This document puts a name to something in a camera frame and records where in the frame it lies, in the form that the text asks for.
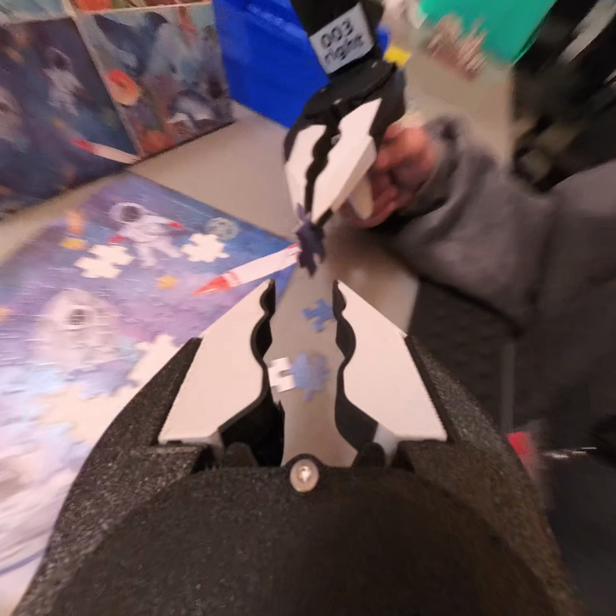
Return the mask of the person's right hand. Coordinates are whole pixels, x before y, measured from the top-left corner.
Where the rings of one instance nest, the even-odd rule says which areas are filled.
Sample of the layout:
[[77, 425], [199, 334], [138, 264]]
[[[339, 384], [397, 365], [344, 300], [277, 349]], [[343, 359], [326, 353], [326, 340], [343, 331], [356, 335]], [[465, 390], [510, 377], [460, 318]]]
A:
[[439, 157], [439, 146], [426, 124], [392, 124], [367, 174], [373, 200], [370, 215], [362, 218], [347, 202], [341, 209], [343, 219], [360, 228], [385, 222], [415, 198], [435, 172]]

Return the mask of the blue plastic bin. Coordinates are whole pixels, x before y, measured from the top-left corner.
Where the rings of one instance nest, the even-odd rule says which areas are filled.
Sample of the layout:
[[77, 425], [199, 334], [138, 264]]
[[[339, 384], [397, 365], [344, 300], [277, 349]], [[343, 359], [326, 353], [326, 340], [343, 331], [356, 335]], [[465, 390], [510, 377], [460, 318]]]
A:
[[381, 1], [213, 1], [231, 97], [291, 127], [320, 88], [380, 59]]

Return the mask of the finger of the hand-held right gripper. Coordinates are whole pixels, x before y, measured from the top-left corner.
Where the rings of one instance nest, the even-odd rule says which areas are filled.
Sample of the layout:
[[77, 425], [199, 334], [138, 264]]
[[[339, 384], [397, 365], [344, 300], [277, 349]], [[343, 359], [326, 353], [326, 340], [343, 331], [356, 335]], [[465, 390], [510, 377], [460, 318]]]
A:
[[330, 212], [349, 202], [356, 216], [367, 220], [374, 212], [373, 193], [367, 175], [376, 159], [370, 129], [380, 109], [376, 98], [347, 114], [339, 124], [340, 138], [328, 153], [325, 169], [313, 186], [311, 221], [321, 224]]
[[284, 172], [291, 205], [306, 218], [325, 218], [335, 200], [334, 123], [312, 124], [300, 120], [284, 141]]

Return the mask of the green plastic bin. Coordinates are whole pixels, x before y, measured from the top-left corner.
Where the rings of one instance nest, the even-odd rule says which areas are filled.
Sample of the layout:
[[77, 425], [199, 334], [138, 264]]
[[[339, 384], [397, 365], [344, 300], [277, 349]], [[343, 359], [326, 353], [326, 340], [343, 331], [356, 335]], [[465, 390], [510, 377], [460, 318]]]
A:
[[459, 20], [463, 33], [484, 36], [483, 48], [498, 60], [518, 61], [535, 41], [555, 1], [420, 1], [430, 23], [444, 17]]

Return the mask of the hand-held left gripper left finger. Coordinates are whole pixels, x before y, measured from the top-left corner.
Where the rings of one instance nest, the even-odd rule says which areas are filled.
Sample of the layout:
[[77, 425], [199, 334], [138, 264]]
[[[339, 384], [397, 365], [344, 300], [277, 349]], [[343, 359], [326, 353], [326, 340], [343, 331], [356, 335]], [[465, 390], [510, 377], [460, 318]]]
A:
[[158, 443], [223, 450], [225, 433], [273, 403], [264, 357], [272, 345], [276, 285], [266, 280], [202, 335]]

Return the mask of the grey desk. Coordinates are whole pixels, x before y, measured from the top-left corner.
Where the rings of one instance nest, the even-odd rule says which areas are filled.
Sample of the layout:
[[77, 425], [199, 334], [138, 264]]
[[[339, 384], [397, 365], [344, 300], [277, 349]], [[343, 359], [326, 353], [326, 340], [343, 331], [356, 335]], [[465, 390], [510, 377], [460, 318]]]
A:
[[[65, 218], [87, 197], [130, 174], [146, 178], [293, 242], [291, 235], [296, 227], [296, 218], [291, 212], [282, 154], [287, 130], [238, 104], [235, 107], [238, 120], [234, 124], [139, 163], [135, 173], [123, 173], [96, 181], [2, 221], [1, 265], [27, 241], [38, 236], [49, 223]], [[335, 343], [335, 324], [327, 325], [323, 333], [316, 333], [301, 311], [321, 298], [330, 301], [333, 282], [339, 280], [396, 326], [406, 329], [418, 282], [413, 274], [386, 254], [372, 235], [347, 225], [341, 218], [330, 220], [325, 229], [325, 239], [325, 263], [319, 266], [315, 276], [310, 277], [295, 263], [284, 293], [276, 298], [277, 306], [270, 323], [273, 343], [265, 361], [268, 365], [277, 358], [294, 360], [302, 353], [327, 358], [331, 373], [325, 389], [316, 393], [310, 402], [304, 400], [301, 389], [289, 394], [275, 394], [287, 413], [283, 459], [298, 453], [312, 453], [322, 461], [344, 466], [350, 462], [354, 451], [339, 435], [334, 422], [335, 372], [341, 361]], [[266, 280], [273, 280], [273, 277], [265, 278], [261, 283]], [[196, 337], [201, 337], [209, 327]], [[30, 578], [18, 576], [18, 571], [1, 577], [1, 615], [10, 615], [19, 604], [49, 541], [50, 537], [41, 557], [33, 562]]]

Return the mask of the printed jigsaw puzzle box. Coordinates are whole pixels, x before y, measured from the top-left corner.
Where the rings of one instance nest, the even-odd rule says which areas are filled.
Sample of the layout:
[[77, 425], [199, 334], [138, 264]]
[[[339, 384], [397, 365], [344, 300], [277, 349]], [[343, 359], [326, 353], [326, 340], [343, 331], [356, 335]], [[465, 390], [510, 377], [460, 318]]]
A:
[[1, 219], [233, 121], [211, 1], [1, 1]]

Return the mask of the person's right forearm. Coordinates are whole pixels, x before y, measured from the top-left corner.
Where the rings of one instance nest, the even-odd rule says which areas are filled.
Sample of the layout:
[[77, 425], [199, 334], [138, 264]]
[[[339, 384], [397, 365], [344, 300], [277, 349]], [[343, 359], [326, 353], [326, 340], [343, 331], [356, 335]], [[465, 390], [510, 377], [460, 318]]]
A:
[[454, 119], [427, 126], [439, 164], [385, 226], [415, 273], [519, 323], [615, 288], [614, 160], [536, 192]]

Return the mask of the dark blue jigsaw puzzle piece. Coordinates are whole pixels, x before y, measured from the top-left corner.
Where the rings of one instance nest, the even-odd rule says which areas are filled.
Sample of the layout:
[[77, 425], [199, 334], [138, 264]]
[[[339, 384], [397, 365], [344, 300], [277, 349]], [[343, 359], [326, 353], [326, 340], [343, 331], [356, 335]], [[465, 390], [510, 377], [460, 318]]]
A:
[[310, 277], [313, 277], [326, 258], [323, 229], [312, 222], [311, 215], [297, 204], [295, 213], [298, 221], [295, 235], [299, 245], [298, 263]]

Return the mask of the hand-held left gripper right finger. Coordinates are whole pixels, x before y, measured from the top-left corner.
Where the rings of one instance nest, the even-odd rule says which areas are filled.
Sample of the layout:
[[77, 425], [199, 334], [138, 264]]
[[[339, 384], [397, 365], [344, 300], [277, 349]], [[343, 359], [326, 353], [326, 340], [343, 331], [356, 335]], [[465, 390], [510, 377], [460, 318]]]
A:
[[370, 445], [386, 458], [403, 442], [448, 441], [431, 386], [410, 338], [342, 281], [333, 284], [336, 376], [335, 424], [360, 452]]

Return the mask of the space jigsaw puzzle board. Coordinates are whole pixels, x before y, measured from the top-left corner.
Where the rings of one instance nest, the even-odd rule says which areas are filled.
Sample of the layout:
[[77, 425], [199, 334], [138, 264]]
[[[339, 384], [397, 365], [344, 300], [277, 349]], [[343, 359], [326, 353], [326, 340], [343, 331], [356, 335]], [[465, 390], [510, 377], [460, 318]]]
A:
[[89, 451], [190, 338], [295, 257], [282, 237], [137, 175], [1, 266], [1, 577], [31, 568]]

